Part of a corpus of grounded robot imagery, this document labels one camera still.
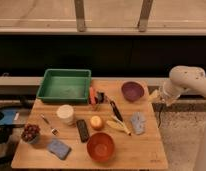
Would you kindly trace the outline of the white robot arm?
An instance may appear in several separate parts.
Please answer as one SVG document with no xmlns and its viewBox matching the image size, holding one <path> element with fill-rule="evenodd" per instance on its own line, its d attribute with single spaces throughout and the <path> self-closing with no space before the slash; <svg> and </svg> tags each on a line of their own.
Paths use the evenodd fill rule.
<svg viewBox="0 0 206 171">
<path fill-rule="evenodd" d="M 182 94 L 193 90 L 206 98 L 206 72 L 201 67 L 175 66 L 169 72 L 169 78 L 156 90 L 149 100 L 161 101 L 167 106 L 172 105 Z M 206 126 L 193 171 L 206 171 Z"/>
</svg>

